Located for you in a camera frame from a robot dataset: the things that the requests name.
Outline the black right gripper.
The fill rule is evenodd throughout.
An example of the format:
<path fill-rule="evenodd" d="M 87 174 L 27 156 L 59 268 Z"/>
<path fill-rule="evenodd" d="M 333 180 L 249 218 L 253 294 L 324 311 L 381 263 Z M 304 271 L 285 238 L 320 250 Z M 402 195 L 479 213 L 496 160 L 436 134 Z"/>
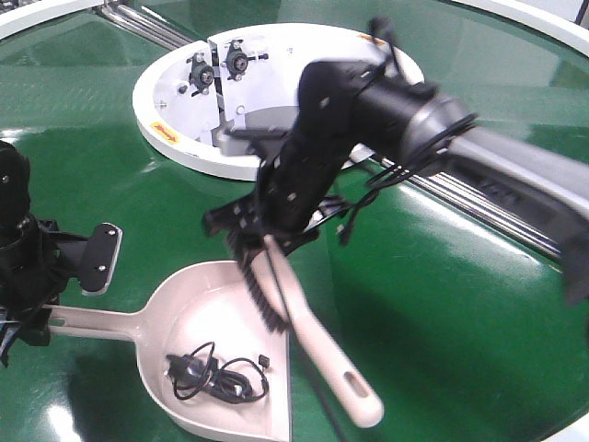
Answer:
<path fill-rule="evenodd" d="M 278 185 L 262 179 L 251 193 L 205 212 L 202 225 L 209 236 L 224 231 L 236 256 L 260 253 L 266 235 L 273 236 L 288 255 L 316 240 L 322 224 L 349 210 L 350 203 L 339 195 L 281 192 Z"/>

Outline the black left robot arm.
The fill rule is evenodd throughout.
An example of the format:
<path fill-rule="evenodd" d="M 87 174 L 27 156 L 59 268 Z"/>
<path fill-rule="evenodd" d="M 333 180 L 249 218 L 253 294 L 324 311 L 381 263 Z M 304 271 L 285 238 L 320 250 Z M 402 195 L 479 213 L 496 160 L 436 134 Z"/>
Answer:
<path fill-rule="evenodd" d="M 30 211 L 30 163 L 8 142 L 1 143 L 1 363 L 16 340 L 29 345 L 50 342 L 50 311 L 70 279 L 79 273 L 81 256 L 68 245 L 85 247 L 87 239 L 59 229 L 52 219 Z"/>

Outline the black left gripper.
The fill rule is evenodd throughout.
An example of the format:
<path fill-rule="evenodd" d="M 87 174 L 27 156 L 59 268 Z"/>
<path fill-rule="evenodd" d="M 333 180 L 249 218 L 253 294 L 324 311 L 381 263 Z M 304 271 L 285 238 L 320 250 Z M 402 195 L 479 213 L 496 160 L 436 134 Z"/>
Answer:
<path fill-rule="evenodd" d="M 17 238 L 1 247 L 1 363 L 20 339 L 32 346 L 50 343 L 50 311 L 68 281 L 78 276 L 87 237 L 59 229 L 53 219 L 25 218 Z"/>

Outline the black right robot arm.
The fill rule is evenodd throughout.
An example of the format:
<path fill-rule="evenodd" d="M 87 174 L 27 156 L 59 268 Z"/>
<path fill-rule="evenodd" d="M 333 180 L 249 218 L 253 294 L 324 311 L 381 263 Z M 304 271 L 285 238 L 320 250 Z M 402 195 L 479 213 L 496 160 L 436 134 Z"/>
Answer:
<path fill-rule="evenodd" d="M 285 132 L 241 130 L 261 167 L 254 190 L 208 211 L 206 232 L 227 231 L 249 267 L 263 234 L 296 248 L 316 235 L 312 215 L 357 145 L 388 159 L 361 205 L 414 176 L 455 172 L 500 207 L 554 240 L 567 301 L 588 296 L 588 167 L 480 128 L 474 114 L 433 83 L 412 84 L 398 57 L 379 64 L 318 60 L 298 83 L 298 114 Z"/>

